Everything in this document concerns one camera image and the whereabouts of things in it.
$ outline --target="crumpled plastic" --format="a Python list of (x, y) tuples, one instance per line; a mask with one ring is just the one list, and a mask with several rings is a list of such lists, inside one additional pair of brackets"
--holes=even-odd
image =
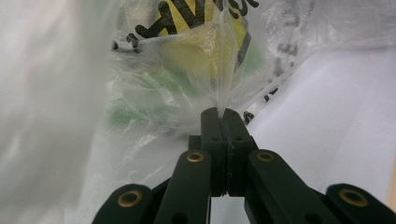
[(312, 53), (396, 43), (387, 0), (2, 6), (1, 223), (89, 223), (167, 179), (204, 109), (257, 113)]

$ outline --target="clear plastic bag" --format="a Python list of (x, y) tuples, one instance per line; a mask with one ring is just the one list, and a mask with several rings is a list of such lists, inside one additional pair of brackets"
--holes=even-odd
[(89, 223), (114, 189), (168, 178), (204, 109), (255, 114), (312, 53), (396, 43), (390, 0), (2, 6), (1, 223)]

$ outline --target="plastic bag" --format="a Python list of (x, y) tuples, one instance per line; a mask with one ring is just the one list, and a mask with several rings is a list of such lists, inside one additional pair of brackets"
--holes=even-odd
[(168, 178), (202, 110), (255, 114), (313, 52), (396, 36), (392, 1), (117, 3), (2, 4), (1, 223), (89, 223), (114, 189)]

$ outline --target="white surface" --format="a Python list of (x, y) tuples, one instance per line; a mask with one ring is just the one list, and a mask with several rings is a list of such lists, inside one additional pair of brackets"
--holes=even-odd
[[(348, 183), (381, 202), (396, 153), (396, 48), (313, 55), (248, 125), (311, 188)], [(212, 222), (248, 223), (241, 199), (214, 199)]]

